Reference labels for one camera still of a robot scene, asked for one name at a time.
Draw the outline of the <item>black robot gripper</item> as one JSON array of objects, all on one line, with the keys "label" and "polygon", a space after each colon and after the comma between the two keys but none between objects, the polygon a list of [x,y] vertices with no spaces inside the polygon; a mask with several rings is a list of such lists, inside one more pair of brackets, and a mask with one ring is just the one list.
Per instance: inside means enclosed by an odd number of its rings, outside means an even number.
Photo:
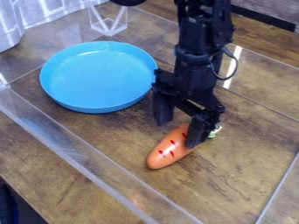
[{"label": "black robot gripper", "polygon": [[156,69],[153,83],[153,118],[159,126],[173,119],[177,107],[191,117],[185,147],[203,143],[217,128],[225,108],[212,91],[219,77],[221,53],[176,54],[173,72]]}]

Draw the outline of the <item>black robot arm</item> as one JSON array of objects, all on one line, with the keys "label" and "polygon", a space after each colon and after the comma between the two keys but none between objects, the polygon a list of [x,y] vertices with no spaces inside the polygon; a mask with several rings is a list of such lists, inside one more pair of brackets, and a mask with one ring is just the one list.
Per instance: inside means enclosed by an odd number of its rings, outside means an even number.
[{"label": "black robot arm", "polygon": [[233,54],[229,0],[173,0],[177,9],[179,43],[175,67],[169,73],[156,69],[153,83],[153,118],[163,125],[173,119],[173,110],[191,116],[185,147],[193,148],[208,138],[220,122],[225,107],[212,89],[220,75],[221,58]]}]

